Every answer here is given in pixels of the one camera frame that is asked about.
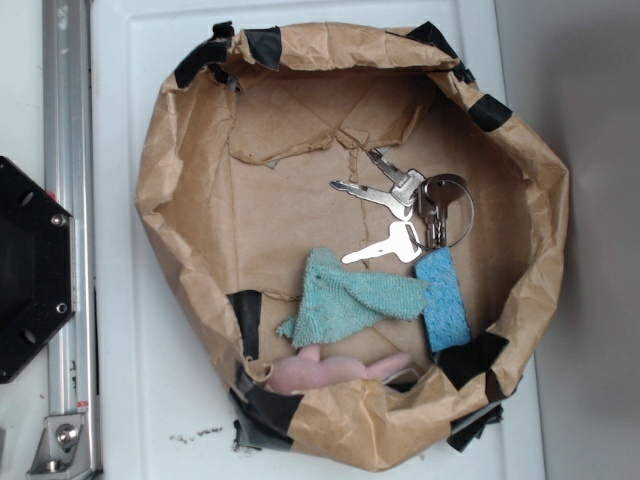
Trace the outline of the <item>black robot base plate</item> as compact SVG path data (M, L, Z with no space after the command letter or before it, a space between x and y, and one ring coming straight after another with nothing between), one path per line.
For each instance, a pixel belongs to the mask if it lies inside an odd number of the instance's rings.
M1 158L1 382L12 382L74 314L73 216Z

